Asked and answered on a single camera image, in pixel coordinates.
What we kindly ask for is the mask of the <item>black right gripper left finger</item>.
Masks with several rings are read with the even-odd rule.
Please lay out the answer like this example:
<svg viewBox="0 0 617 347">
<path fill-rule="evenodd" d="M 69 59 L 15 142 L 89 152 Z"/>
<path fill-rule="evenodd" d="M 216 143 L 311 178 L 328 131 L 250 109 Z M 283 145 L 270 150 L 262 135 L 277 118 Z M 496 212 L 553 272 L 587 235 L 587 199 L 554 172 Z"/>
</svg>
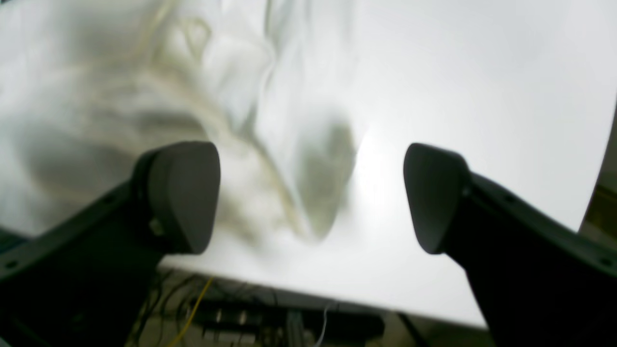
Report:
<svg viewBox="0 0 617 347">
<path fill-rule="evenodd" d="M 40 237 L 1 229 L 1 340 L 122 347 L 168 254 L 209 245 L 221 182 L 207 141 L 146 152 L 130 180 Z"/>
</svg>

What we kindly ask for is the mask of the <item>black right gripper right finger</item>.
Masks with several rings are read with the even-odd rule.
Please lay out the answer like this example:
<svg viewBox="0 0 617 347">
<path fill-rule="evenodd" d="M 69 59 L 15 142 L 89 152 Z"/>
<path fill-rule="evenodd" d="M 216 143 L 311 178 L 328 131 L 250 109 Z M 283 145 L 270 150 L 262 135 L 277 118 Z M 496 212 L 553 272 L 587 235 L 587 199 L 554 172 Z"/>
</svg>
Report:
<svg viewBox="0 0 617 347">
<path fill-rule="evenodd" d="M 614 347 L 616 251 L 568 230 L 453 151 L 411 144 L 419 245 L 461 266 L 498 347 Z"/>
</svg>

